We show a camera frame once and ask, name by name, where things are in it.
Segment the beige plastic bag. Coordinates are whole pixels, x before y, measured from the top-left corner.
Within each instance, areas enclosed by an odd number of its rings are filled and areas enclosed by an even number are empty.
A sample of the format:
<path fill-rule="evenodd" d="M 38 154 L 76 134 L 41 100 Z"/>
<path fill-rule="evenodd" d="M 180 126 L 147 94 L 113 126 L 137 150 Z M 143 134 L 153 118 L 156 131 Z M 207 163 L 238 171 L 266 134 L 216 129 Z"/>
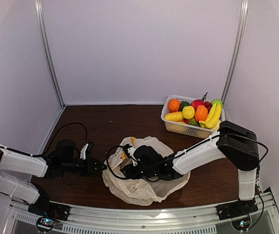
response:
<path fill-rule="evenodd" d="M 169 156 L 174 151 L 159 141 L 158 138 L 147 136 L 145 138 L 126 137 L 121 142 L 121 146 L 129 144 L 130 146 L 139 147 L 147 145 L 153 147 L 162 157 Z M 191 173 L 172 181 L 146 181 L 145 179 L 128 179 L 121 180 L 116 178 L 109 169 L 102 172 L 103 182 L 110 192 L 126 203 L 149 206 L 153 202 L 162 202 L 173 192 L 183 188 L 189 181 Z"/>

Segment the red apple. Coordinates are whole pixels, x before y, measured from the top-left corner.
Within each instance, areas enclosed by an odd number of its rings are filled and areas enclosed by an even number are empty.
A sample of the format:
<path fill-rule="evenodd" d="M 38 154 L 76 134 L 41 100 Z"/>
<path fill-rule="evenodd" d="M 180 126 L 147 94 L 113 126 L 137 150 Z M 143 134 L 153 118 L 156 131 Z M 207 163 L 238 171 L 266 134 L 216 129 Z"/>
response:
<path fill-rule="evenodd" d="M 199 106 L 204 106 L 205 107 L 205 102 L 203 101 L 203 100 L 201 100 L 201 99 L 196 99 L 196 100 L 194 100 L 192 103 L 191 103 L 191 106 L 195 109 L 195 110 L 197 110 L 197 108 L 199 107 Z"/>

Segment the yellow banana bunch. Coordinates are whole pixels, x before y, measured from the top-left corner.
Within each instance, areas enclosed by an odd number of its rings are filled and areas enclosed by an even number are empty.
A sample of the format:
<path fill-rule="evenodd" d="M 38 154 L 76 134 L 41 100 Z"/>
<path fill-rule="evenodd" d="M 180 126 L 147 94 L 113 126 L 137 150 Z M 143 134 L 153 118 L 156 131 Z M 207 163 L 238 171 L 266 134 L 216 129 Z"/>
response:
<path fill-rule="evenodd" d="M 200 126 L 202 128 L 212 129 L 221 117 L 222 108 L 223 106 L 221 103 L 214 103 L 207 119 L 205 121 L 199 121 Z"/>

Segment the green apple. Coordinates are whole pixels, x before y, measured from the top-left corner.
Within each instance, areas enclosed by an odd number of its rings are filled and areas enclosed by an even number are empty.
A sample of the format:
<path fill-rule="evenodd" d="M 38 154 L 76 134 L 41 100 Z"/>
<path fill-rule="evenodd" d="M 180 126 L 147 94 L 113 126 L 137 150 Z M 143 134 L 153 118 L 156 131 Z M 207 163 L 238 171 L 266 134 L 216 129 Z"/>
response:
<path fill-rule="evenodd" d="M 222 100 L 221 99 L 218 99 L 218 98 L 216 98 L 216 99 L 214 99 L 214 100 L 212 100 L 211 101 L 211 106 L 213 106 L 214 104 L 221 104 L 222 106 L 223 106 L 223 102 L 222 102 Z"/>

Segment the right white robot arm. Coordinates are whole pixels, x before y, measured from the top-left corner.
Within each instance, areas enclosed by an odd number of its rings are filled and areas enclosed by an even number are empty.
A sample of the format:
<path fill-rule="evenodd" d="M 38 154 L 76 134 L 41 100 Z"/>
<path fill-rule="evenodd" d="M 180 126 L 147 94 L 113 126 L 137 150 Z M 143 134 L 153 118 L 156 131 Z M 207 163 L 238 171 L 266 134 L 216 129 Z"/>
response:
<path fill-rule="evenodd" d="M 252 207 L 260 165 L 257 136 L 233 122 L 221 122 L 218 131 L 206 139 L 166 157 L 148 145 L 126 145 L 123 150 L 132 160 L 121 169 L 127 179 L 157 177 L 172 181 L 200 166 L 227 158 L 238 169 L 239 200 L 233 204 L 233 211 L 243 215 Z"/>

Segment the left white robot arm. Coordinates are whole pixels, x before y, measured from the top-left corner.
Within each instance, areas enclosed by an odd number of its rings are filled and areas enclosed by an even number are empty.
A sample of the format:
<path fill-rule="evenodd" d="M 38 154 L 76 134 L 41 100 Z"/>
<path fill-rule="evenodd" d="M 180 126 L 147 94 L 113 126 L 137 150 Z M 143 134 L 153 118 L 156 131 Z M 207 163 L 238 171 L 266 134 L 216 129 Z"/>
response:
<path fill-rule="evenodd" d="M 0 144 L 0 193 L 18 198 L 42 216 L 50 216 L 54 209 L 50 197 L 38 185 L 24 182 L 7 171 L 54 179 L 65 173 L 91 176 L 107 168 L 106 164 L 91 156 L 93 142 L 79 150 L 74 141 L 62 139 L 47 156 L 27 154 Z"/>

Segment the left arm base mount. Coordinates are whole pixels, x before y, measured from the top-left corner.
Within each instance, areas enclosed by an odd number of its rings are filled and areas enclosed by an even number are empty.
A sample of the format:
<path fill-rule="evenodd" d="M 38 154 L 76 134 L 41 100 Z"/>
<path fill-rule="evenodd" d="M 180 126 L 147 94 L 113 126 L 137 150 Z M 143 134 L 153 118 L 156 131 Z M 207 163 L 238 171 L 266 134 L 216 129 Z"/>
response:
<path fill-rule="evenodd" d="M 60 221 L 67 221 L 70 213 L 70 206 L 51 202 L 46 197 L 40 197 L 34 204 L 26 201 L 24 204 L 28 206 L 28 212 L 39 215 L 36 228 L 44 234 L 52 231 Z"/>

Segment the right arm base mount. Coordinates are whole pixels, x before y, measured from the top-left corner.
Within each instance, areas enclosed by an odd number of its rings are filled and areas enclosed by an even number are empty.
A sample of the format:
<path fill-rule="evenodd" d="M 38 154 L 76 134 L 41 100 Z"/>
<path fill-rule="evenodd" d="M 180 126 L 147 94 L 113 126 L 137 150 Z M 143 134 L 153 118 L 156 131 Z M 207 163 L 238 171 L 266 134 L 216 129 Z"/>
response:
<path fill-rule="evenodd" d="M 258 211 L 255 200 L 235 201 L 218 205 L 216 207 L 219 220 L 231 220 L 232 227 L 239 232 L 247 231 L 251 225 L 251 213 Z"/>

